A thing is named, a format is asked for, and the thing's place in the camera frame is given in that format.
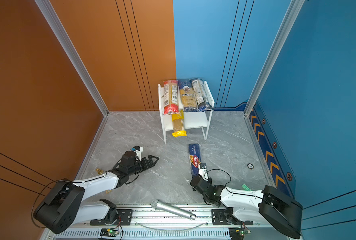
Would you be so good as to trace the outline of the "blue Barilla spaghetti box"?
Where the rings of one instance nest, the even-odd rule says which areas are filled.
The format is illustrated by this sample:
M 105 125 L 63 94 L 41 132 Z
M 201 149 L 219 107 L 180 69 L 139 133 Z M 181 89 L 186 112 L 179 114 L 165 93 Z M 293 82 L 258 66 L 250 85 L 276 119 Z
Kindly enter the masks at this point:
M 201 152 L 199 144 L 189 144 L 189 157 L 192 177 L 198 176 L 201 169 Z

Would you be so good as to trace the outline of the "clear label spaghetti bag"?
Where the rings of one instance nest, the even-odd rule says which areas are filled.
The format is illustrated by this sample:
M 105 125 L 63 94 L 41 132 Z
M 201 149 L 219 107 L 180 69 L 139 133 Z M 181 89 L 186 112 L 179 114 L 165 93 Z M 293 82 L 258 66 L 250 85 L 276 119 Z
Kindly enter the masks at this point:
M 190 81 L 196 96 L 199 112 L 212 111 L 213 106 L 209 101 L 204 81 L 199 78 L 190 79 Z

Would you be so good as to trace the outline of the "blue yellow spaghetti bag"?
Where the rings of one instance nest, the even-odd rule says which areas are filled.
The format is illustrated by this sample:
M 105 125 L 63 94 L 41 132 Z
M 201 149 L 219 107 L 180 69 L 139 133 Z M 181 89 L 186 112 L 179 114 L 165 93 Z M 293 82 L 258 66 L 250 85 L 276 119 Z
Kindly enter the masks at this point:
M 186 113 L 198 112 L 198 105 L 192 82 L 190 80 L 178 80 L 181 103 Z

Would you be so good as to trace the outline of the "red spaghetti bag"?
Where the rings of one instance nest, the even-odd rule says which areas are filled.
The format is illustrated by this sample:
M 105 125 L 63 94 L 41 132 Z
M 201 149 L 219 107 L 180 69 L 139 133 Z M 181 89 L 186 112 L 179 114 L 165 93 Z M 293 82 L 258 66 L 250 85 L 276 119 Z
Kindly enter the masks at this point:
M 178 83 L 177 80 L 164 82 L 164 115 L 179 113 Z

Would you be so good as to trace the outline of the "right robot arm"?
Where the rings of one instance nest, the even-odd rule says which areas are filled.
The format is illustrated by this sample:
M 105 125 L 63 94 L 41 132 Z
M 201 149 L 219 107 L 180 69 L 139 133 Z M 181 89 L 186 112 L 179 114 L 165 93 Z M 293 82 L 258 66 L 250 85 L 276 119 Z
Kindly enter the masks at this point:
M 265 186 L 263 190 L 244 191 L 212 185 L 198 175 L 191 186 L 207 204 L 224 208 L 227 223 L 246 226 L 247 222 L 270 224 L 279 233 L 292 239 L 301 238 L 302 205 L 280 190 Z

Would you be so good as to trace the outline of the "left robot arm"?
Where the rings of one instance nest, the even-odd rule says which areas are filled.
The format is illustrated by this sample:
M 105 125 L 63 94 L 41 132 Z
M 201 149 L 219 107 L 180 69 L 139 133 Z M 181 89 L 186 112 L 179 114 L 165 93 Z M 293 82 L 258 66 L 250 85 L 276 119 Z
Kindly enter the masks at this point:
M 87 199 L 99 193 L 117 189 L 131 183 L 130 176 L 153 168 L 159 157 L 142 157 L 143 149 L 135 146 L 103 174 L 84 180 L 62 179 L 53 182 L 53 187 L 43 201 L 34 204 L 31 210 L 33 222 L 39 222 L 55 234 L 70 226 L 87 221 L 102 221 L 115 224 L 119 219 L 117 205 L 106 199 L 89 203 Z

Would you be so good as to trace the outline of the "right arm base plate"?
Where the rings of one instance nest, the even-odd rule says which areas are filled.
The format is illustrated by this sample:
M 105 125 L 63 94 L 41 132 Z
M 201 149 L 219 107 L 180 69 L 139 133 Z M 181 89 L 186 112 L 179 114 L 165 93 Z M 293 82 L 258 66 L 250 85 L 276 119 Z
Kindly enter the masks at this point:
M 214 226 L 220 225 L 235 225 L 235 226 L 245 226 L 252 225 L 253 221 L 240 221 L 233 216 L 231 209 L 212 209 L 212 223 Z

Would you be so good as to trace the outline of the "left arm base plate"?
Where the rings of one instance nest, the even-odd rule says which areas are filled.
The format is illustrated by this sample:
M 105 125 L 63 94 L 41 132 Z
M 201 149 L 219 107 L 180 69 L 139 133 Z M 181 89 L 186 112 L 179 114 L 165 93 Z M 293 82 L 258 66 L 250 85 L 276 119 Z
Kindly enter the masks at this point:
M 129 226 L 133 217 L 133 210 L 131 209 L 119 209 L 114 213 L 114 218 L 104 218 L 102 220 L 91 220 L 91 226 Z

